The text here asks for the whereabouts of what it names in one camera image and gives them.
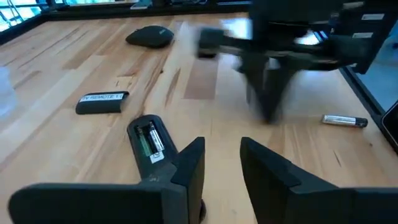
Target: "wooden table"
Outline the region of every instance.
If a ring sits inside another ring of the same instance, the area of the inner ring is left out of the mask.
[[[201,24],[245,36],[245,14],[46,22],[0,46],[19,105],[0,123],[0,223],[7,201],[35,182],[134,184],[140,181],[126,126],[159,115],[179,150],[206,138],[203,198],[207,223],[255,223],[239,160],[249,136],[338,186],[398,186],[398,158],[339,71],[301,72],[277,126],[259,121],[246,103],[237,58],[194,57]],[[166,49],[125,43],[151,24],[175,32]],[[86,93],[128,90],[121,114],[79,116]],[[365,129],[320,124],[322,114],[365,117]]]

